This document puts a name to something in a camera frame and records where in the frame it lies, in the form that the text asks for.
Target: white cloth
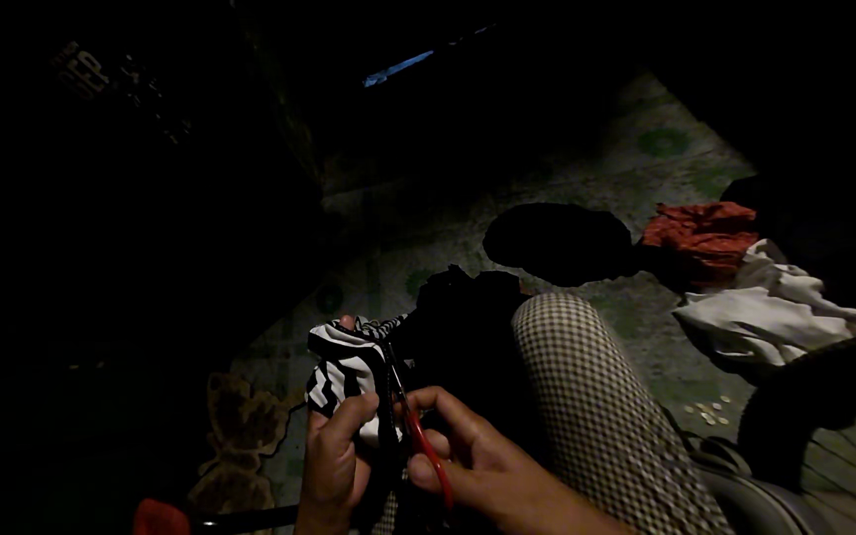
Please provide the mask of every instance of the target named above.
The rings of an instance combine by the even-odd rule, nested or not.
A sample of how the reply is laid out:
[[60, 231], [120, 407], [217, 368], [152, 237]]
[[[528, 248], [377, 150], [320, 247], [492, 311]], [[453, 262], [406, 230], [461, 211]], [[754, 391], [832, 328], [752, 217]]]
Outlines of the white cloth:
[[746, 252], [729, 288], [687, 293], [688, 304], [672, 313], [700, 330], [724, 357], [782, 366], [856, 336], [856, 309], [827, 301], [823, 287], [765, 239]]

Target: fabric pile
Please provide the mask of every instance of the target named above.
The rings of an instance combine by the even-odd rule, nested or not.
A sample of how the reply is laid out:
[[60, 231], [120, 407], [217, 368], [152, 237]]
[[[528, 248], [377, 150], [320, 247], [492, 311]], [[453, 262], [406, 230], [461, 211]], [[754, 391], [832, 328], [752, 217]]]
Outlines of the fabric pile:
[[725, 286], [738, 271], [746, 249], [758, 241], [755, 211], [735, 203], [659, 204], [656, 212], [659, 216], [649, 221], [640, 245], [658, 249], [653, 256], [646, 248], [643, 268], [671, 283]]
[[765, 239], [746, 251], [729, 287], [686, 293], [688, 304], [672, 313], [719, 358], [778, 367], [856, 336], [856, 310], [827, 301], [822, 290]]

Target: leg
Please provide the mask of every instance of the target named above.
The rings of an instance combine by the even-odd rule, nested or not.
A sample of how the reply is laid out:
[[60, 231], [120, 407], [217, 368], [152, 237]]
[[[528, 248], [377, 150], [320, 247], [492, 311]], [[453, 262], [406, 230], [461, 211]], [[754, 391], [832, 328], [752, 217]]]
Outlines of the leg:
[[640, 532], [732, 533], [589, 303], [540, 295], [512, 325], [560, 480]]

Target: striped cloth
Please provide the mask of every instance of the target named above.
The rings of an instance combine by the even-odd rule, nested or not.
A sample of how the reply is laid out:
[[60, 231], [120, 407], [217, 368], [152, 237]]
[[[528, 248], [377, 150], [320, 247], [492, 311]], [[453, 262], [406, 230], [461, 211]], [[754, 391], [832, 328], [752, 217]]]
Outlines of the striped cloth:
[[391, 440], [392, 428], [397, 441], [401, 440], [401, 427], [395, 425], [392, 417], [389, 370], [381, 343], [407, 316], [402, 314], [383, 322], [357, 316], [354, 330], [332, 320], [309, 331], [309, 350], [322, 358], [306, 382], [305, 400], [309, 409], [332, 418], [345, 398], [377, 393], [378, 411], [359, 431], [363, 442], [372, 447], [378, 447], [379, 437], [382, 441]]

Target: finger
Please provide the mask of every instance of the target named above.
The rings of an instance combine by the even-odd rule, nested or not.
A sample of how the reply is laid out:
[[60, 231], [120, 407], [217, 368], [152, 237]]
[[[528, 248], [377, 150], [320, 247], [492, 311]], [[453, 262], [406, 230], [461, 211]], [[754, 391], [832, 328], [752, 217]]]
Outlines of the finger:
[[315, 410], [309, 410], [309, 417], [306, 423], [306, 428], [308, 429], [308, 436], [313, 436], [322, 429], [326, 423], [329, 422], [329, 419], [325, 417], [321, 412], [315, 412]]
[[345, 398], [321, 431], [328, 435], [327, 440], [348, 445], [356, 431], [364, 423], [375, 418], [376, 409], [378, 409], [378, 394], [374, 392]]
[[[461, 468], [452, 463], [441, 463], [441, 465], [445, 475], [448, 476], [448, 483], [451, 484], [451, 493], [456, 504], [467, 505], [482, 513], [489, 508], [487, 504], [495, 497], [489, 496], [491, 486], [484, 482], [483, 477], [474, 470]], [[424, 453], [419, 453], [408, 460], [408, 479], [422, 490], [432, 494], [441, 493], [441, 482], [437, 479], [431, 461]]]
[[440, 386], [428, 386], [408, 392], [407, 398], [408, 407], [413, 410], [434, 407], [458, 438], [469, 446], [484, 433], [490, 434], [491, 431], [496, 433], [487, 420], [478, 416]]
[[352, 480], [352, 497], [349, 504], [355, 507], [363, 501], [365, 487], [368, 486], [369, 477], [372, 475], [372, 465], [368, 460], [356, 451], [356, 477]]
[[426, 429], [424, 434], [428, 444], [431, 444], [434, 449], [434, 453], [437, 453], [442, 459], [451, 459], [451, 443], [448, 442], [448, 437], [434, 429]]

